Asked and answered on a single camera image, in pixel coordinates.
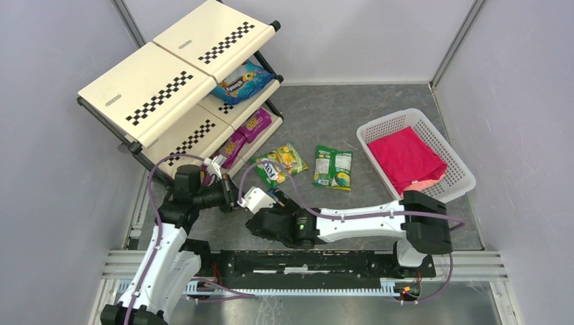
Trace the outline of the purple grape candy bag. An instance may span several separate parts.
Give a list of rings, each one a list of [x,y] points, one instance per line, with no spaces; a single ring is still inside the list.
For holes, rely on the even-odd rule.
[[[213,182],[213,176],[208,171],[200,171],[201,186],[209,186]]]
[[[234,132],[229,137],[229,139],[217,150],[217,154],[225,158],[221,164],[223,169],[228,169],[235,163],[239,151],[241,151],[246,143],[247,139],[243,134]]]

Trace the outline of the light blue Slendy bag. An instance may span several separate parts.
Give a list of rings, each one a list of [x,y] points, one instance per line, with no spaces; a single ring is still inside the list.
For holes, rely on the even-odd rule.
[[[218,83],[210,94],[227,104],[237,105],[258,94],[275,77],[274,73],[247,60]]]

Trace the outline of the dark blue fruit candy bag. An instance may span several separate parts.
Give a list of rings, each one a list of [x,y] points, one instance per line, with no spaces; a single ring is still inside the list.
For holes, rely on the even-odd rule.
[[[274,200],[273,208],[275,207],[283,207],[283,208],[290,208],[292,205],[291,198],[286,195],[281,189],[279,188],[272,188],[267,191],[267,194]]]

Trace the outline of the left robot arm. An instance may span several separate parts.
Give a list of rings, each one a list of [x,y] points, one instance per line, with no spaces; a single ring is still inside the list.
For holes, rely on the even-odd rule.
[[[236,209],[239,189],[226,173],[205,184],[207,178],[196,165],[177,169],[143,260],[118,302],[103,308],[101,324],[168,324],[188,282],[210,267],[208,242],[188,235],[200,211]]]

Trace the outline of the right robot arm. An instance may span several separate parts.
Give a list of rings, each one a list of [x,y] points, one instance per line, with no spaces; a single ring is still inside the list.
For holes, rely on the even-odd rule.
[[[347,238],[395,238],[396,263],[406,268],[421,266],[429,255],[453,251],[445,204],[417,191],[371,207],[306,209],[282,192],[251,188],[239,205],[253,214],[246,223],[251,234],[288,248],[309,250]]]

